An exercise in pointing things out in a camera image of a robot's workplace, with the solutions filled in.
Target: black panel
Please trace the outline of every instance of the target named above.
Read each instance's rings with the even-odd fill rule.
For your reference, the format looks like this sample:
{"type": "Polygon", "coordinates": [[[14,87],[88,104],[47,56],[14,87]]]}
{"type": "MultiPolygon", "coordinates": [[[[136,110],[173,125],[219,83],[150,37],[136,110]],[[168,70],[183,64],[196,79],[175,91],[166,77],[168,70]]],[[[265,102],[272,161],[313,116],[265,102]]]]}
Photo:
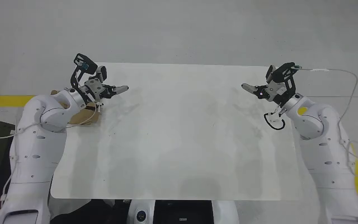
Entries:
{"type": "Polygon", "coordinates": [[[153,224],[214,224],[210,200],[157,200],[153,224]]]}

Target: table surface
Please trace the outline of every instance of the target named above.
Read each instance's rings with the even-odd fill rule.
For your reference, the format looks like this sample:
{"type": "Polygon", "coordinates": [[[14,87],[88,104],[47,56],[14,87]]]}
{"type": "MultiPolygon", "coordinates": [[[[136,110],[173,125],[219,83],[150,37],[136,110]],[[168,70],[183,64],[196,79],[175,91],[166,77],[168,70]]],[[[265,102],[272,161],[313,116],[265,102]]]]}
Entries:
{"type": "Polygon", "coordinates": [[[108,85],[100,120],[68,129],[55,198],[297,199],[290,122],[271,129],[276,105],[241,88],[267,67],[99,63],[108,85]]]}

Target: cable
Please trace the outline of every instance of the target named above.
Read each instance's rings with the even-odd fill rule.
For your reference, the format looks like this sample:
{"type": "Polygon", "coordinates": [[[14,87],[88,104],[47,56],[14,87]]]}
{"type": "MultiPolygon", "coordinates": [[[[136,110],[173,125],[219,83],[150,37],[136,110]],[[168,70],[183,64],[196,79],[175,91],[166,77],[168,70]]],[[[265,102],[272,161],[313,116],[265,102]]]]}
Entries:
{"type": "MultiPolygon", "coordinates": [[[[76,126],[79,126],[79,125],[81,125],[81,124],[84,124],[84,123],[88,122],[91,118],[93,118],[93,116],[96,114],[96,112],[97,112],[97,107],[95,106],[95,112],[94,112],[88,119],[86,119],[85,121],[83,121],[83,122],[81,122],[81,123],[79,123],[79,124],[65,127],[65,129],[67,129],[67,128],[73,128],[73,127],[76,127],[76,126]]],[[[15,134],[12,134],[12,135],[10,135],[10,136],[0,137],[0,139],[14,137],[14,136],[16,136],[16,135],[18,135],[18,134],[23,133],[27,128],[32,127],[32,126],[35,126],[35,125],[38,125],[38,124],[42,124],[42,123],[30,124],[29,126],[27,126],[27,127],[25,127],[25,128],[20,128],[19,130],[17,130],[17,127],[16,127],[16,133],[15,133],[15,134]]]]}
{"type": "MultiPolygon", "coordinates": [[[[15,136],[16,133],[17,133],[17,118],[16,118],[16,116],[15,116],[15,134],[14,134],[13,136],[15,136]]],[[[4,206],[4,202],[5,202],[6,196],[7,196],[7,195],[5,195],[6,186],[10,183],[10,180],[11,180],[11,178],[12,178],[12,175],[13,175],[13,173],[15,172],[16,163],[17,163],[17,162],[16,162],[16,161],[17,161],[17,153],[16,153],[17,141],[16,141],[16,137],[15,137],[13,140],[15,141],[15,143],[14,143],[14,149],[13,149],[13,151],[14,151],[14,156],[15,156],[15,163],[14,163],[13,170],[11,171],[11,174],[10,174],[9,178],[7,179],[5,185],[4,185],[3,189],[2,189],[2,194],[1,194],[1,196],[3,197],[3,195],[4,195],[4,198],[3,198],[3,200],[1,200],[1,208],[4,206]]]]}
{"type": "Polygon", "coordinates": [[[342,120],[342,118],[346,115],[348,109],[350,108],[350,105],[351,105],[351,101],[352,101],[352,98],[353,98],[353,95],[354,95],[354,92],[356,90],[356,87],[357,87],[357,84],[358,84],[358,76],[356,74],[354,74],[353,72],[350,72],[350,71],[347,71],[347,70],[344,70],[344,69],[336,69],[336,68],[294,68],[293,69],[297,69],[297,70],[306,70],[306,71],[312,71],[312,72],[329,72],[329,71],[340,71],[340,72],[347,72],[351,75],[353,75],[355,78],[356,78],[356,82],[354,84],[354,88],[353,88],[353,91],[352,91],[352,94],[349,98],[349,101],[348,101],[348,104],[347,104],[347,107],[346,107],[346,110],[343,112],[340,120],[338,121],[338,123],[342,120]]]}
{"type": "Polygon", "coordinates": [[[357,76],[356,74],[354,74],[353,72],[350,72],[350,71],[347,71],[347,70],[344,70],[344,69],[336,69],[336,68],[327,68],[327,69],[325,69],[325,68],[296,68],[296,67],[292,67],[292,69],[312,71],[312,72],[340,71],[340,72],[347,72],[347,73],[353,75],[353,76],[356,78],[356,82],[355,82],[355,84],[354,84],[354,88],[353,88],[352,94],[351,94],[351,96],[350,96],[350,98],[349,98],[347,107],[346,107],[345,111],[343,112],[342,116],[340,117],[340,119],[338,120],[338,123],[337,123],[338,130],[339,130],[339,133],[340,133],[340,141],[339,141],[339,142],[343,142],[343,144],[342,144],[342,145],[343,145],[343,148],[347,151],[347,166],[350,168],[351,173],[356,176],[356,174],[355,174],[354,171],[352,170],[352,167],[349,165],[349,162],[350,162],[350,160],[349,160],[349,154],[353,155],[356,159],[358,159],[358,157],[357,157],[354,153],[350,152],[350,145],[351,145],[351,143],[352,143],[352,142],[358,143],[358,141],[350,140],[346,146],[344,145],[344,142],[345,142],[345,141],[344,141],[344,139],[343,139],[343,137],[342,137],[342,130],[341,130],[340,122],[341,122],[341,120],[343,119],[343,117],[346,115],[348,109],[350,108],[350,105],[351,105],[351,101],[352,101],[354,92],[355,92],[355,90],[356,90],[356,88],[357,88],[358,76],[357,76]]]}
{"type": "Polygon", "coordinates": [[[90,116],[90,117],[87,118],[85,121],[83,121],[83,122],[81,122],[81,123],[79,123],[79,124],[75,124],[75,125],[73,125],[73,126],[68,126],[68,127],[66,127],[66,128],[73,128],[73,127],[76,127],[76,126],[79,126],[79,125],[81,125],[81,124],[84,124],[84,123],[88,122],[91,118],[93,118],[93,116],[96,114],[96,112],[97,112],[97,107],[95,106],[95,112],[92,114],[92,116],[90,116]]]}
{"type": "Polygon", "coordinates": [[[18,135],[18,134],[23,133],[27,128],[32,127],[32,126],[35,126],[35,125],[38,125],[38,124],[40,124],[40,123],[30,124],[29,126],[24,127],[24,128],[20,128],[19,130],[17,130],[17,127],[16,127],[16,132],[15,132],[15,134],[12,134],[12,135],[10,135],[10,136],[0,137],[0,139],[3,139],[3,138],[11,138],[11,137],[13,137],[13,136],[16,136],[16,135],[18,135]]]}

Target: yellow sticker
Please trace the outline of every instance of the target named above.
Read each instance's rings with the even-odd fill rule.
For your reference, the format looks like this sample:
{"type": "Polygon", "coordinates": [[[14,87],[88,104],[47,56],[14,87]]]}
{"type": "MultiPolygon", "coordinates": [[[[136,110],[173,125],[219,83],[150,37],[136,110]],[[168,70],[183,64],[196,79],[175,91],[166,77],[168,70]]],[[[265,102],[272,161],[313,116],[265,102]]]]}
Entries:
{"type": "Polygon", "coordinates": [[[34,96],[0,96],[0,107],[20,107],[25,104],[34,96]]]}
{"type": "MultiPolygon", "coordinates": [[[[351,147],[352,147],[352,151],[353,151],[353,154],[356,156],[356,151],[354,150],[354,147],[353,147],[353,144],[351,144],[351,147]]],[[[356,187],[356,192],[358,194],[358,159],[356,158],[355,160],[355,168],[354,168],[354,173],[356,174],[356,176],[354,177],[354,186],[356,187]]]]}
{"type": "Polygon", "coordinates": [[[297,110],[297,113],[302,116],[304,113],[306,113],[307,110],[308,108],[302,107],[297,110]]]}

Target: black cable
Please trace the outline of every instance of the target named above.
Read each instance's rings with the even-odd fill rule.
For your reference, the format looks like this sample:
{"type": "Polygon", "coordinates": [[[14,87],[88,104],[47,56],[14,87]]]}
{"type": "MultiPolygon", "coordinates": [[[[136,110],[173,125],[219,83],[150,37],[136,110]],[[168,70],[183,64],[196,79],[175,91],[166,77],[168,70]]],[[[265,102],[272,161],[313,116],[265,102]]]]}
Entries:
{"type": "Polygon", "coordinates": [[[268,114],[272,115],[273,113],[266,113],[266,114],[263,115],[263,118],[265,119],[265,121],[266,121],[266,123],[268,124],[268,126],[270,126],[272,129],[274,129],[274,130],[282,130],[282,129],[286,126],[285,121],[282,119],[282,120],[281,120],[281,121],[282,121],[282,127],[281,127],[281,128],[275,128],[275,127],[272,126],[272,125],[270,124],[270,122],[267,120],[266,117],[268,116],[268,114]]]}

